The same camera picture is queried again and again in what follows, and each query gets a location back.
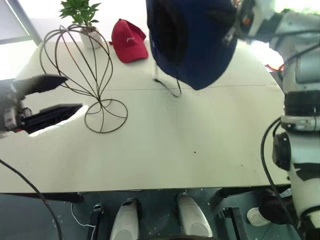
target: metal bracket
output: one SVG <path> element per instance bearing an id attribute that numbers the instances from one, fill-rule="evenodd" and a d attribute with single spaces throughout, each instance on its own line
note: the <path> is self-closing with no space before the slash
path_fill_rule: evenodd
<path id="1" fill-rule="evenodd" d="M 93 206 L 93 211 L 90 213 L 90 222 L 89 225 L 95 226 L 89 227 L 87 239 L 88 240 L 98 240 L 98 232 L 99 232 L 99 225 L 100 222 L 102 222 L 103 216 L 104 216 L 104 208 L 101 203 L 97 203 Z"/>
<path id="2" fill-rule="evenodd" d="M 226 207 L 218 212 L 221 219 L 231 219 L 237 240 L 248 240 L 239 207 Z"/>

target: cable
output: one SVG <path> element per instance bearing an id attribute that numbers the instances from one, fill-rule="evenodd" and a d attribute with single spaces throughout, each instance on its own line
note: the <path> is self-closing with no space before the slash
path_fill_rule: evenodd
<path id="1" fill-rule="evenodd" d="M 279 128 L 281 122 L 279 121 L 278 124 L 275 126 L 275 128 L 273 129 L 273 132 L 272 132 L 272 136 L 275 137 L 276 135 L 276 132 L 277 132 L 277 129 Z"/>
<path id="2" fill-rule="evenodd" d="M 52 210 L 50 204 L 48 203 L 48 201 L 45 199 L 45 197 L 43 196 L 43 194 L 36 188 L 35 185 L 33 185 L 21 172 L 19 172 L 18 170 L 16 170 L 15 168 L 13 168 L 12 166 L 10 166 L 9 164 L 7 164 L 6 162 L 2 161 L 0 159 L 0 163 L 2 165 L 4 165 L 5 167 L 7 167 L 8 169 L 10 169 L 12 172 L 14 172 L 15 174 L 17 174 L 20 178 L 22 178 L 38 195 L 38 197 L 42 200 L 42 202 L 44 203 L 45 207 L 49 210 L 50 214 L 53 217 L 53 220 L 55 222 L 56 225 L 56 229 L 58 231 L 58 237 L 59 240 L 63 240 L 63 235 L 62 235 L 62 229 L 60 226 L 60 223 L 58 222 L 58 219 L 54 213 L 54 211 Z"/>
<path id="3" fill-rule="evenodd" d="M 286 205 L 284 204 L 282 198 L 280 197 L 280 194 L 279 194 L 279 192 L 278 192 L 278 190 L 277 190 L 277 188 L 276 188 L 276 186 L 275 186 L 275 184 L 274 184 L 274 181 L 272 180 L 271 175 L 270 175 L 270 173 L 269 173 L 269 171 L 268 171 L 267 164 L 266 164 L 266 160 L 265 160 L 265 143 L 266 143 L 266 138 L 267 138 L 267 136 L 268 136 L 269 131 L 272 129 L 272 127 L 273 127 L 276 123 L 278 123 L 278 122 L 280 121 L 280 119 L 281 119 L 281 118 L 278 117 L 276 120 L 274 120 L 274 121 L 269 125 L 269 127 L 266 129 L 266 131 L 265 131 L 265 133 L 264 133 L 264 135 L 263 135 L 263 137 L 262 137 L 261 146 L 260 146 L 261 162 L 262 162 L 262 166 L 263 166 L 265 175 L 266 175 L 266 177 L 268 178 L 269 183 L 270 183 L 270 185 L 271 185 L 271 188 L 272 188 L 272 190 L 273 190 L 273 192 L 274 192 L 277 200 L 279 201 L 281 207 L 283 208 L 284 213 L 286 214 L 286 216 L 287 216 L 290 224 L 294 227 L 294 229 L 296 230 L 296 232 L 298 233 L 298 235 L 301 237 L 301 239 L 303 239 L 303 237 L 301 236 L 299 230 L 297 229 L 297 226 L 296 226 L 294 220 L 292 219 L 292 217 L 291 217 L 288 209 L 286 208 Z"/>
<path id="4" fill-rule="evenodd" d="M 284 61 L 284 63 L 279 67 L 279 71 L 278 71 L 278 77 L 280 78 L 281 81 L 283 81 L 283 75 L 282 75 L 282 71 L 281 69 L 283 69 L 287 64 L 289 64 L 292 60 L 301 57 L 304 54 L 307 54 L 308 52 L 311 52 L 314 49 L 317 49 L 320 47 L 320 43 L 317 43 L 311 47 L 306 48 L 303 51 L 300 51 L 294 55 L 292 55 L 291 57 L 289 57 L 286 61 Z"/>
<path id="5" fill-rule="evenodd" d="M 76 218 L 75 214 L 74 214 L 74 204 L 73 203 L 71 203 L 71 214 L 72 214 L 72 217 L 74 218 L 74 220 L 76 221 L 76 223 L 79 224 L 80 226 L 93 228 L 92 235 L 91 235 L 91 240 L 93 240 L 94 239 L 95 230 L 96 230 L 96 225 L 82 224 L 81 222 L 79 222 L 78 219 Z"/>
<path id="6" fill-rule="evenodd" d="M 182 91 L 181 91 L 181 87 L 180 87 L 180 84 L 179 84 L 179 80 L 176 81 L 176 84 L 178 85 L 178 89 L 179 89 L 179 95 L 174 94 L 174 93 L 171 91 L 171 89 L 170 89 L 169 87 L 167 87 L 167 85 L 165 85 L 162 81 L 158 80 L 157 78 L 154 78 L 153 80 L 154 80 L 156 83 L 159 83 L 159 84 L 161 84 L 162 86 L 164 86 L 164 87 L 172 94 L 172 96 L 174 96 L 175 98 L 178 98 L 178 97 L 181 96 Z"/>
<path id="7" fill-rule="evenodd" d="M 79 224 L 80 226 L 82 227 L 91 227 L 91 228 L 94 228 L 96 227 L 95 225 L 89 225 L 89 224 L 82 224 L 78 221 L 78 219 L 76 218 L 75 214 L 74 214 L 74 204 L 71 203 L 71 214 L 72 214 L 72 217 L 74 218 L 74 220 L 76 221 L 77 224 Z"/>
<path id="8" fill-rule="evenodd" d="M 315 132 L 316 128 L 317 128 L 317 109 L 315 107 L 313 108 L 313 112 L 314 112 L 314 128 L 313 128 L 313 131 Z"/>
<path id="9" fill-rule="evenodd" d="M 92 230 L 91 240 L 94 240 L 94 234 L 95 234 L 96 226 L 94 226 Z"/>

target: cap brim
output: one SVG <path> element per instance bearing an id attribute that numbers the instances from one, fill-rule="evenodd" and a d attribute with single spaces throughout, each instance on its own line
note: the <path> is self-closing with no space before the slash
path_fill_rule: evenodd
<path id="1" fill-rule="evenodd" d="M 138 45 L 128 46 L 120 49 L 118 49 L 116 46 L 113 47 L 119 60 L 125 64 L 138 59 L 146 59 L 149 56 L 147 48 L 143 42 Z"/>

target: green plant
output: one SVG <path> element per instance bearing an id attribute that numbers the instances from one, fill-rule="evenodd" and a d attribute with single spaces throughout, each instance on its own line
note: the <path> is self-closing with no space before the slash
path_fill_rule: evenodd
<path id="1" fill-rule="evenodd" d="M 86 25 L 87 27 L 91 27 L 92 23 L 99 22 L 93 18 L 100 3 L 89 6 L 89 0 L 65 0 L 61 4 L 63 6 L 63 9 L 60 10 L 62 19 L 71 16 L 74 24 Z"/>

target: red cap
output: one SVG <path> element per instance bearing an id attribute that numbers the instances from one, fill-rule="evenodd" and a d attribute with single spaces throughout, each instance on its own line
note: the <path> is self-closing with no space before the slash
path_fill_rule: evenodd
<path id="1" fill-rule="evenodd" d="M 123 63 L 148 57 L 145 38 L 146 35 L 140 28 L 123 19 L 117 21 L 111 35 L 115 53 Z"/>

